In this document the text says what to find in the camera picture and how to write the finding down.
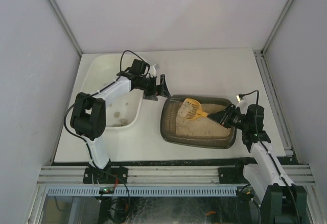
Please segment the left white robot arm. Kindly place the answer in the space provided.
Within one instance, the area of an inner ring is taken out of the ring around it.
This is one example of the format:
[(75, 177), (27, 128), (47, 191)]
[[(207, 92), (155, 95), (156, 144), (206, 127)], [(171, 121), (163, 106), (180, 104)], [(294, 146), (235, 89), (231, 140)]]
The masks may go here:
[(103, 133), (106, 129), (106, 109), (121, 96), (137, 89), (143, 91), (143, 98), (157, 101), (158, 96), (170, 98), (171, 94), (164, 74), (157, 75), (157, 64), (150, 65), (144, 60), (134, 59), (132, 65), (117, 73), (116, 79), (95, 93), (80, 92), (68, 111), (72, 111), (69, 130), (71, 135), (82, 139), (89, 153), (92, 167), (104, 169), (110, 158), (105, 149)]

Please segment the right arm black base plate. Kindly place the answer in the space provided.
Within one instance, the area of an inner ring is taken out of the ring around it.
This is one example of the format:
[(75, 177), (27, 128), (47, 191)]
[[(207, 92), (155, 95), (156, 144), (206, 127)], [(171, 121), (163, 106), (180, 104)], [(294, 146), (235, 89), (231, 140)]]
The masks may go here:
[(219, 167), (218, 177), (221, 184), (248, 183), (248, 181), (243, 176), (243, 171), (235, 167)]

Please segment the dark grey litter box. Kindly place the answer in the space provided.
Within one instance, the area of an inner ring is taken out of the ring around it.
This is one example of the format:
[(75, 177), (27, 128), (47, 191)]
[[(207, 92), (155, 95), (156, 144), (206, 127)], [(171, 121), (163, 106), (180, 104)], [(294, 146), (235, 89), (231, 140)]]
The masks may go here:
[(225, 128), (208, 119), (187, 120), (178, 112), (186, 98), (201, 103), (206, 113), (217, 113), (227, 107), (231, 101), (225, 98), (174, 95), (165, 101), (161, 113), (160, 133), (170, 143), (202, 148), (228, 149), (237, 136), (237, 129)]

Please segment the yellow litter scoop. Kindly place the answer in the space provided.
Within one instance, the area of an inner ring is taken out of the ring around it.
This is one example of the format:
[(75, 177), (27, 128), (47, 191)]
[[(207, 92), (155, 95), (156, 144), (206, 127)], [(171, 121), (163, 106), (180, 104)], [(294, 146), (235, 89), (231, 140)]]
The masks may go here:
[(208, 117), (208, 113), (204, 112), (201, 103), (195, 99), (186, 98), (177, 114), (187, 120), (194, 120), (201, 117)]

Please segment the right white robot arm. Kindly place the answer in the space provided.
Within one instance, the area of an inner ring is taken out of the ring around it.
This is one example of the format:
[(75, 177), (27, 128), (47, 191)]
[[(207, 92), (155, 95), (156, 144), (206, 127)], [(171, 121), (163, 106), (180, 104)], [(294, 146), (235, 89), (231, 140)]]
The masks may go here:
[(307, 192), (287, 175), (263, 129), (264, 108), (252, 104), (246, 114), (233, 104), (208, 118), (242, 132), (242, 142), (255, 159), (243, 167), (243, 176), (257, 194), (262, 223), (306, 223)]

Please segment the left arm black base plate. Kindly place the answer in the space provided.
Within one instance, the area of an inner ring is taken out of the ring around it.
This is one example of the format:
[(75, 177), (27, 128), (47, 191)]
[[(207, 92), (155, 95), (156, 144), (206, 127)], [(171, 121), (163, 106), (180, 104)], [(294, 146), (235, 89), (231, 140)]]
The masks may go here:
[(128, 168), (123, 166), (112, 166), (111, 161), (105, 166), (104, 169), (94, 167), (88, 163), (83, 175), (84, 184), (114, 184), (114, 183), (127, 183)]

